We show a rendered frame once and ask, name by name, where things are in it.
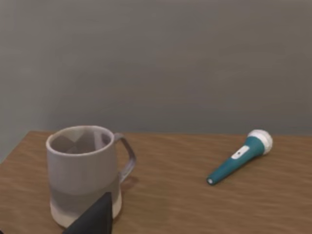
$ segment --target wooden table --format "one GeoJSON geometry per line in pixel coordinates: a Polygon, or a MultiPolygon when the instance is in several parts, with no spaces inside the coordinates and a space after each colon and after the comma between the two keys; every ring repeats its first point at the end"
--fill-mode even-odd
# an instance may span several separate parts
{"type": "MultiPolygon", "coordinates": [[[[30,132],[0,165],[0,229],[60,234],[49,211],[45,140],[30,132]]],[[[122,184],[114,234],[309,234],[312,137],[273,136],[271,153],[223,182],[206,176],[243,143],[242,135],[126,134],[138,156],[122,184]]],[[[126,152],[118,145],[121,164],[126,152]]]]}

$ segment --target toy microphone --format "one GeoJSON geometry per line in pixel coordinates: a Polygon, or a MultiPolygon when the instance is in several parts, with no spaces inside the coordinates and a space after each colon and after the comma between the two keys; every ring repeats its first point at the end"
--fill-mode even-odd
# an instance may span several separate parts
{"type": "Polygon", "coordinates": [[[210,185],[217,184],[254,157],[267,154],[273,146],[273,139],[264,130],[251,131],[244,145],[207,178],[210,185]]]}

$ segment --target black object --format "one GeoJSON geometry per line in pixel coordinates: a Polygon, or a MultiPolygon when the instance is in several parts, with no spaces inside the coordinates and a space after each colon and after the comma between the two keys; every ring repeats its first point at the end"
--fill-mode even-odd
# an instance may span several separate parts
{"type": "Polygon", "coordinates": [[[111,234],[113,228],[111,193],[105,193],[63,234],[111,234]]]}

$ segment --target mug body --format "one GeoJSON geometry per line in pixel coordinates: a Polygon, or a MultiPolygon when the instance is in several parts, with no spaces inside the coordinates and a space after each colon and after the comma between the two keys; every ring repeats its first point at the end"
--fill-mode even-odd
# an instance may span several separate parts
{"type": "Polygon", "coordinates": [[[103,194],[111,192],[113,217],[121,209],[115,136],[98,126],[70,127],[46,141],[50,208],[68,227],[103,194]]]}

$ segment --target teal handle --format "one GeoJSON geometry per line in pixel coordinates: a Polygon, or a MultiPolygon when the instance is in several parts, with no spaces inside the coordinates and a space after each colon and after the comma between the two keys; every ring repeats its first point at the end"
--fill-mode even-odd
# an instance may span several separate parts
{"type": "Polygon", "coordinates": [[[262,155],[264,151],[265,147],[261,140],[253,136],[248,137],[242,148],[207,177],[207,182],[210,185],[217,184],[252,158],[262,155]]]}

